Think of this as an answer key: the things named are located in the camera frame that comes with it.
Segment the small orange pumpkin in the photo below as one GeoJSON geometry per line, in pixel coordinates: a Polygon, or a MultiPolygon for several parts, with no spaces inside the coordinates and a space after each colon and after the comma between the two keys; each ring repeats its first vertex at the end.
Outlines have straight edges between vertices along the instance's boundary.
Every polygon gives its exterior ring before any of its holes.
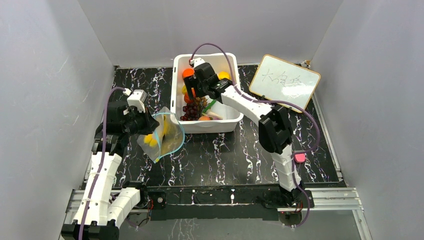
{"type": "Polygon", "coordinates": [[[194,103],[195,102],[195,100],[194,99],[191,99],[187,94],[184,96],[184,101],[187,103],[187,104],[192,104],[192,103],[194,103]]]}

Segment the yellow banana bunch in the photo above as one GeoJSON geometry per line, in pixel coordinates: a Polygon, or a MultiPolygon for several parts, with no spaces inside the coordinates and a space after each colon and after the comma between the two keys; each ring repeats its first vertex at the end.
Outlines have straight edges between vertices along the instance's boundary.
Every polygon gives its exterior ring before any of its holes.
{"type": "Polygon", "coordinates": [[[172,138],[177,131],[175,116],[173,114],[156,114],[154,118],[159,122],[159,127],[151,134],[142,137],[142,143],[149,147],[159,147],[164,140],[172,138]]]}

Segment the clear zip top bag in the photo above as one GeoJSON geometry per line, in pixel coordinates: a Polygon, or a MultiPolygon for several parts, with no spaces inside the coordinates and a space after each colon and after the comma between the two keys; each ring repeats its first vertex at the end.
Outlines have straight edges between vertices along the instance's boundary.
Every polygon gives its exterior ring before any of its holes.
{"type": "Polygon", "coordinates": [[[167,107],[154,113],[153,118],[159,126],[153,133],[140,135],[137,144],[153,163],[178,151],[185,141],[185,130],[177,120],[177,116],[167,107]]]}

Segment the yellow bell pepper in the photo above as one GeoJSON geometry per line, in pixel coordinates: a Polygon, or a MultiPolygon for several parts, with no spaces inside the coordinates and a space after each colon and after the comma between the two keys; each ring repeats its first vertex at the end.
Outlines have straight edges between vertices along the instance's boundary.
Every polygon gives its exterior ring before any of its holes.
{"type": "Polygon", "coordinates": [[[222,80],[222,79],[228,79],[228,80],[231,80],[231,76],[230,76],[230,74],[229,74],[228,72],[225,72],[225,71],[221,71],[221,72],[219,72],[217,76],[218,76],[218,79],[219,79],[219,80],[222,80]]]}

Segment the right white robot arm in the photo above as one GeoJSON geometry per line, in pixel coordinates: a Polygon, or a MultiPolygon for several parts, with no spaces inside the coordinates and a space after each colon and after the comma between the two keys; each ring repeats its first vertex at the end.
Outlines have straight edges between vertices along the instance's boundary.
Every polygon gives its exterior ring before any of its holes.
{"type": "Polygon", "coordinates": [[[288,112],[282,105],[248,99],[230,79],[219,79],[210,63],[191,60],[194,73],[183,81],[191,99],[208,96],[248,117],[258,127],[258,140],[270,153],[278,175],[279,193],[262,197],[264,204],[295,207],[302,199],[301,178],[294,167],[292,135],[288,112]]]}

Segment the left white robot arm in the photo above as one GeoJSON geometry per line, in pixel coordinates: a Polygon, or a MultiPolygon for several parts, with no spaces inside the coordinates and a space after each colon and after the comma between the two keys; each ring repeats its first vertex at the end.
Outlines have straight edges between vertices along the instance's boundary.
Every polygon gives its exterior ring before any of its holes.
{"type": "Polygon", "coordinates": [[[103,122],[95,130],[90,170],[83,196],[65,240],[117,240],[120,226],[133,207],[144,208],[149,194],[144,184],[127,182],[116,197],[112,188],[124,150],[133,135],[151,134],[160,125],[140,100],[108,103],[103,122]]]}

